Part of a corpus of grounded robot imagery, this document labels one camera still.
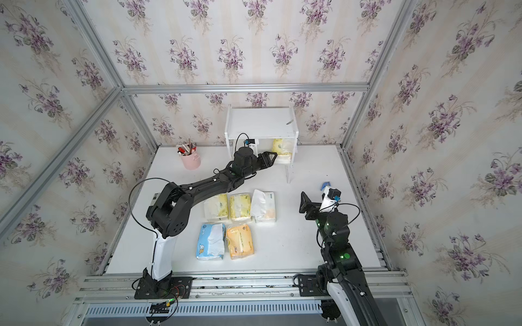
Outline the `white tissue box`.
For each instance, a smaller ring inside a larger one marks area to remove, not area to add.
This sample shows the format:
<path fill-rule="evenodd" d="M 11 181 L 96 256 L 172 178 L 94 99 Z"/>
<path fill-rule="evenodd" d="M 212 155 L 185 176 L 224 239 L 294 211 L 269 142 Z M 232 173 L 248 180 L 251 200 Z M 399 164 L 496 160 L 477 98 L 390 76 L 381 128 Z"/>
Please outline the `white tissue box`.
<path fill-rule="evenodd" d="M 276 222 L 275 193 L 254 190 L 251 216 L 256 223 Z"/>

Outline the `yellow green tissue pack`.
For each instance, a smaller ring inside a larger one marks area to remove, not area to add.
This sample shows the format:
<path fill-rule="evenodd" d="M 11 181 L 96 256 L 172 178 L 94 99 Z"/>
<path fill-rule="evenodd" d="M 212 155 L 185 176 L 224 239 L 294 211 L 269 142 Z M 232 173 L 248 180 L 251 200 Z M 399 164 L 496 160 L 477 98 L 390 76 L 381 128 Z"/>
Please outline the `yellow green tissue pack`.
<path fill-rule="evenodd" d="M 226 194 L 218 194 L 203 203 L 205 219 L 209 222 L 223 222 L 228 220 L 228 196 Z"/>

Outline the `orange tissue pack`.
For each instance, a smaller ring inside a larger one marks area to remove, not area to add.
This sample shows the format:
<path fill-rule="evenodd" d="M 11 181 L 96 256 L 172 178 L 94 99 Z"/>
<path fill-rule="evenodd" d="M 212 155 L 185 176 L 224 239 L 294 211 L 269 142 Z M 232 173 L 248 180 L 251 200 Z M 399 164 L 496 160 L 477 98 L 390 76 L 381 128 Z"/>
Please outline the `orange tissue pack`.
<path fill-rule="evenodd" d="M 232 225 L 226 230 L 231 259 L 242 259 L 255 254 L 254 241 L 248 224 Z"/>

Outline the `blue tissue pack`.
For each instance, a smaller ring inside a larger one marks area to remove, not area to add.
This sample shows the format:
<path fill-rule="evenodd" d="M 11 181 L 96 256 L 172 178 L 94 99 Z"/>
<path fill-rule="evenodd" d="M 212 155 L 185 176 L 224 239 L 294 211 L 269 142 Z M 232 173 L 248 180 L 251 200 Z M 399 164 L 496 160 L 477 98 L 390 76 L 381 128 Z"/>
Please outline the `blue tissue pack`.
<path fill-rule="evenodd" d="M 203 224 L 198 235 L 196 258 L 204 261 L 223 259 L 225 231 L 224 224 Z"/>

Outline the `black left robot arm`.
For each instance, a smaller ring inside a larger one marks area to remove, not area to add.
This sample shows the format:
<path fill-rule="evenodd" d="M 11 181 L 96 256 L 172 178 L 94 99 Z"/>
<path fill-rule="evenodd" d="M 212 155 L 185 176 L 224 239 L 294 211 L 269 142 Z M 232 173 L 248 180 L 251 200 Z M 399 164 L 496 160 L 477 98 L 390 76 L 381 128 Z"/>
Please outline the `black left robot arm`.
<path fill-rule="evenodd" d="M 171 256 L 177 237 L 188 226 L 193 206 L 220 194 L 228 194 L 252 178 L 258 171 L 274 165 L 278 154 L 262 152 L 258 155 L 249 147 L 239 148 L 225 168 L 213 176 L 178 185 L 168 181 L 156 200 L 148 207 L 145 217 L 150 227 L 139 224 L 154 234 L 151 264 L 144 268 L 137 280 L 134 299 L 163 299 L 176 297 L 172 277 Z"/>

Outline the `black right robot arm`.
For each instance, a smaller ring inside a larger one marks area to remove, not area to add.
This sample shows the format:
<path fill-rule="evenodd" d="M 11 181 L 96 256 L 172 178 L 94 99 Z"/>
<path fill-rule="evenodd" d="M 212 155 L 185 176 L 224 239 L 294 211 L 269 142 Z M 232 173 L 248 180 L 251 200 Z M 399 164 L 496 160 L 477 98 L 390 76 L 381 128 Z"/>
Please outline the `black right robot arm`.
<path fill-rule="evenodd" d="M 350 224 L 355 218 L 339 210 L 341 192 L 327 187 L 321 202 L 300 195 L 299 213 L 317 226 L 316 242 L 323 264 L 314 275 L 296 274 L 294 286 L 301 297 L 328 296 L 321 301 L 322 318 L 344 320 L 346 325 L 386 325 L 368 286 L 362 264 L 352 244 Z"/>

